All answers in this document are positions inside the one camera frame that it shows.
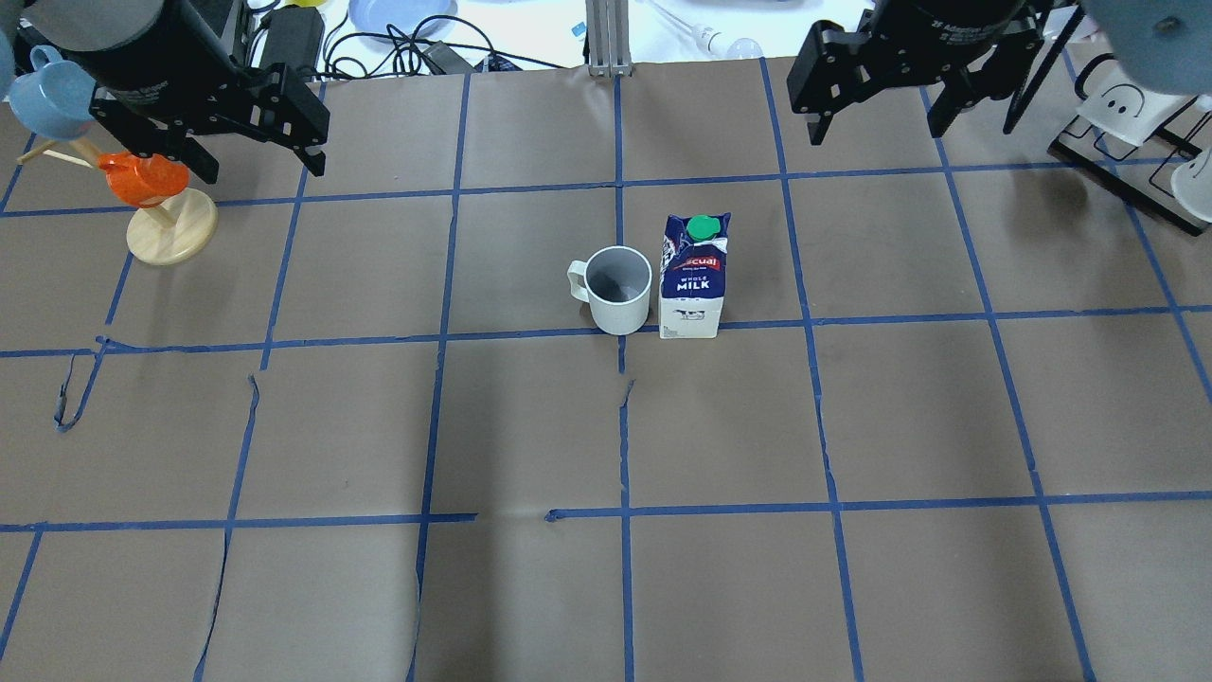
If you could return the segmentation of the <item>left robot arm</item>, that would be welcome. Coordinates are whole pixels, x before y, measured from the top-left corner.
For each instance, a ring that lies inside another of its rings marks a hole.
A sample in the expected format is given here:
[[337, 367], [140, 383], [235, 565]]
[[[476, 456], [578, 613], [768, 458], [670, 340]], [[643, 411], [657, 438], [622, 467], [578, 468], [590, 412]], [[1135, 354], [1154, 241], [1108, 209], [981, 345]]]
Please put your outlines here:
[[190, 1], [5, 1], [2, 34], [30, 22], [95, 78], [95, 118], [141, 157], [162, 155], [215, 183], [201, 134], [242, 134], [325, 173], [330, 111], [288, 63], [246, 65]]

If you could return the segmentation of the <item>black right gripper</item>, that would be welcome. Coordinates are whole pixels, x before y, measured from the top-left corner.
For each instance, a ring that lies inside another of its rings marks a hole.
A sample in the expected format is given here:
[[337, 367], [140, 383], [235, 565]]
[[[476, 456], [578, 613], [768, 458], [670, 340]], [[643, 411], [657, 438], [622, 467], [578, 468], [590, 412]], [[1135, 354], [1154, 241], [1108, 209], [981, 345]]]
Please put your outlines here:
[[[1036, 65], [1048, 42], [1044, 28], [1065, 11]], [[1008, 101], [1004, 134], [1012, 134], [1084, 19], [1082, 5], [876, 1], [854, 31], [831, 21], [810, 27], [785, 81], [791, 109], [812, 147], [822, 147], [831, 118], [848, 105], [887, 88], [943, 82], [927, 113], [933, 138], [984, 99]]]

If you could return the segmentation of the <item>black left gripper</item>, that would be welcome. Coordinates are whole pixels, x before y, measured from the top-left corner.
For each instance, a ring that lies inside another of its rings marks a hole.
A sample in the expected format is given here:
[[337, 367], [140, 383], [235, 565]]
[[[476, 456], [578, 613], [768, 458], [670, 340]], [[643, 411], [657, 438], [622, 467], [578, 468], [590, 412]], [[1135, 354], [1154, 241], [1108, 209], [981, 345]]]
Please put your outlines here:
[[330, 111], [309, 79], [242, 68], [190, 1], [61, 1], [57, 48], [95, 78], [90, 114], [126, 151], [213, 185], [221, 164], [190, 134], [245, 134], [325, 174]]

